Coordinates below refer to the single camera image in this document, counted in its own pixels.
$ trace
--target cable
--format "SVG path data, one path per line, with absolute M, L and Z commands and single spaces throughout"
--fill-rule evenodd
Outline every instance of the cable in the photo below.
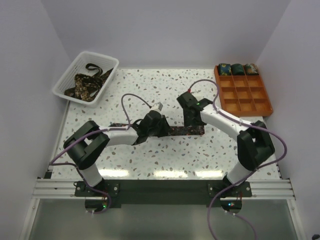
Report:
M 207 220 L 207 223 L 208 223 L 208 227 L 209 227 L 209 230 L 213 236 L 213 238 L 215 240 L 218 240 L 218 237 L 217 235 L 215 234 L 215 232 L 213 231 L 212 227 L 211 227 L 211 223 L 210 223 L 210 211 L 211 211 L 211 207 L 212 205 L 214 204 L 215 200 L 221 195 L 223 194 L 224 192 L 228 191 L 229 189 L 235 187 L 236 185 L 244 182 L 245 180 L 247 180 L 249 177 L 251 177 L 258 169 L 261 169 L 261 168 L 264 168 L 266 166 L 269 166 L 271 164 L 275 164 L 275 163 L 278 163 L 279 161 L 281 161 L 286 155 L 287 155 L 287 152 L 288 152 L 288 148 L 287 148 L 287 145 L 285 143 L 285 141 L 280 137 L 278 136 L 277 134 L 273 133 L 272 131 L 266 129 L 266 128 L 263 128 L 263 127 L 259 127 L 259 126 L 253 126 L 253 125 L 250 125 L 250 124 L 246 124 L 246 123 L 243 123 L 243 122 L 240 122 L 226 114 L 224 114 L 223 112 L 220 112 L 216 106 L 216 100 L 219 96 L 219 93 L 220 93 L 220 89 L 219 89 L 219 86 L 212 80 L 209 80 L 209 79 L 201 79 L 201 80 L 197 80 L 195 81 L 193 84 L 191 84 L 191 86 L 189 87 L 188 89 L 188 92 L 190 93 L 191 92 L 191 88 L 196 84 L 196 83 L 199 83 L 199 82 L 210 82 L 212 84 L 214 84 L 216 86 L 216 89 L 217 89 L 217 94 L 215 95 L 215 97 L 213 98 L 213 103 L 212 103 L 212 106 L 214 108 L 214 110 L 216 110 L 220 115 L 222 115 L 223 117 L 225 117 L 226 119 L 236 123 L 236 124 L 239 124 L 239 125 L 243 125 L 245 127 L 248 127 L 248 128 L 253 128 L 253 129 L 257 129 L 257 130 L 260 130 L 260 131 L 264 131 L 264 132 L 267 132 L 273 136 L 275 136 L 277 139 L 279 139 L 279 141 L 283 144 L 283 148 L 284 148 L 284 151 L 283 151 L 283 154 L 276 160 L 274 161 L 271 161 L 271 162 L 268 162 L 268 163 L 265 163 L 263 165 L 260 165 L 258 166 L 254 171 L 252 171 L 250 174 L 248 174 L 247 176 L 245 176 L 244 178 L 242 178 L 241 180 L 239 180 L 238 182 L 236 183 L 233 183 L 232 185 L 226 187 L 225 189 L 221 190 L 220 192 L 218 192 L 214 198 L 211 200 L 210 202 L 210 205 L 208 207 L 208 211 L 207 211 L 207 216 L 206 216 L 206 220 Z M 243 216 L 239 216 L 237 214 L 235 214 L 236 217 L 242 219 L 243 221 L 245 221 L 253 230 L 253 233 L 254 233 L 254 239 L 255 240 L 258 240 L 258 235 L 257 235 L 257 231 L 255 230 L 254 226 L 246 219 L 244 218 Z
M 140 99 L 141 101 L 143 101 L 149 108 L 151 108 L 151 106 L 140 96 L 138 95 L 135 95 L 135 94 L 132 94 L 132 93 L 126 93 L 124 94 L 122 97 L 121 97 L 121 106 L 122 106 L 122 109 L 124 111 L 124 114 L 125 114 L 125 117 L 128 121 L 128 125 L 127 125 L 127 128 L 123 128 L 123 127 L 112 127 L 112 128 L 105 128 L 105 129 L 99 129 L 99 130 L 96 130 L 96 131 L 92 131 L 92 132 L 89 132 L 87 133 L 86 135 L 83 135 L 82 137 L 80 137 L 78 140 L 76 140 L 75 142 L 73 142 L 71 145 L 69 145 L 68 147 L 66 147 L 62 152 L 60 152 L 58 155 L 56 155 L 49 163 L 49 165 L 51 166 L 66 166 L 66 165 L 69 165 L 69 166 L 73 166 L 75 167 L 77 173 L 80 175 L 80 177 L 82 178 L 83 182 L 85 183 L 85 185 L 87 186 L 87 188 L 89 188 L 90 190 L 96 192 L 96 193 L 99 193 L 99 194 L 102 194 L 104 196 L 107 196 L 107 199 L 108 199 L 108 204 L 107 204 L 107 207 L 105 207 L 103 210 L 101 211 L 98 211 L 98 212 L 94 212 L 94 214 L 101 214 L 103 212 L 105 212 L 107 209 L 110 208 L 111 206 L 111 197 L 110 195 L 107 193 L 107 192 L 104 192 L 104 191 L 100 191 L 100 190 L 97 190 L 97 189 L 94 189 L 93 187 L 91 187 L 87 181 L 85 180 L 84 176 L 81 174 L 81 172 L 79 171 L 77 165 L 75 165 L 74 163 L 69 163 L 69 162 L 63 162 L 63 163 L 55 163 L 55 161 L 60 158 L 63 154 L 65 154 L 67 151 L 69 151 L 71 148 L 73 148 L 76 144 L 78 144 L 79 142 L 83 141 L 84 139 L 86 139 L 87 137 L 90 137 L 91 135 L 94 135 L 94 134 L 98 134 L 98 133 L 103 133 L 103 132 L 109 132 L 109 131 L 127 131 L 130 129 L 131 127 L 131 124 L 130 124 L 130 118 L 129 118 L 129 115 L 126 111 L 126 108 L 125 108 L 125 105 L 124 105 L 124 97 L 125 96 L 134 96 L 138 99 Z

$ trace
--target compartment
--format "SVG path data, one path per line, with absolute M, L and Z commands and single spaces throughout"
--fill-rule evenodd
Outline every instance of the compartment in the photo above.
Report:
M 250 87 L 263 87 L 264 84 L 262 83 L 260 76 L 246 76 L 246 79 L 248 80 L 248 84 Z
M 236 87 L 247 87 L 248 81 L 246 76 L 233 76 L 233 82 Z
M 239 99 L 252 99 L 249 87 L 236 87 L 235 89 Z
M 240 108 L 244 112 L 254 112 L 257 110 L 253 99 L 239 99 L 239 102 Z
M 234 87 L 234 81 L 232 76 L 220 76 L 220 86 L 221 87 Z
M 257 111 L 272 111 L 271 105 L 267 99 L 255 99 L 254 104 Z
M 237 99 L 225 99 L 225 110 L 229 113 L 241 111 L 239 101 Z
M 221 95 L 224 99 L 237 99 L 237 92 L 235 87 L 221 87 Z
M 251 87 L 251 94 L 254 99 L 266 99 L 267 93 L 264 87 Z

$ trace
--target wooden organizer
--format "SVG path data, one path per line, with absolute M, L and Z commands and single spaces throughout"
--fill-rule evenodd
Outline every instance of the wooden organizer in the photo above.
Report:
M 218 66 L 215 66 L 214 76 L 220 87 L 223 110 L 238 117 L 267 117 L 273 113 L 260 75 L 220 76 Z

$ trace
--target table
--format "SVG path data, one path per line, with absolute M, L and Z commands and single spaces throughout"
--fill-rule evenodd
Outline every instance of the table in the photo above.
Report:
M 107 127 L 112 123 L 126 123 L 121 97 L 133 93 L 149 104 L 161 102 L 162 114 L 171 126 L 183 126 L 183 111 L 176 98 L 199 79 L 215 80 L 213 69 L 118 69 L 109 88 L 96 108 L 78 103 L 69 104 L 62 127 L 57 153 L 63 143 L 86 121 L 94 120 Z M 196 84 L 192 91 L 212 99 L 216 87 L 209 82 Z M 131 120 L 143 118 L 149 108 L 139 99 L 127 96 L 124 100 Z M 243 117 L 255 122 L 262 117 Z M 96 164 L 105 179 L 222 179 L 238 162 L 237 143 L 214 126 L 206 125 L 203 136 L 150 137 L 136 145 L 107 147 Z M 64 154 L 57 163 L 72 162 Z M 51 179 L 80 179 L 70 166 L 55 166 Z M 279 180 L 275 164 L 258 170 L 249 180 Z

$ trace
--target plastic basket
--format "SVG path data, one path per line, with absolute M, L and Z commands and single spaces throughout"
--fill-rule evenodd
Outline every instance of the plastic basket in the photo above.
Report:
M 86 65 L 89 63 L 98 65 L 100 68 L 102 68 L 103 73 L 113 68 L 110 76 L 107 78 L 107 80 L 103 84 L 102 88 L 100 89 L 99 93 L 94 98 L 94 100 L 83 101 L 80 99 L 76 99 L 74 97 L 64 95 L 65 90 L 73 88 L 76 85 L 75 84 L 76 74 L 86 74 L 90 76 L 94 74 L 92 71 L 88 71 L 86 69 Z M 118 65 L 119 65 L 119 60 L 116 58 L 95 53 L 95 52 L 83 51 L 75 58 L 75 60 L 71 63 L 68 69 L 64 72 L 64 74 L 56 83 L 52 91 L 55 95 L 59 96 L 60 98 L 67 99 L 79 104 L 83 104 L 91 108 L 95 108 L 98 105 L 99 101 L 101 100 L 101 97 L 103 96 L 107 87 L 110 85 L 110 83 L 114 79 Z

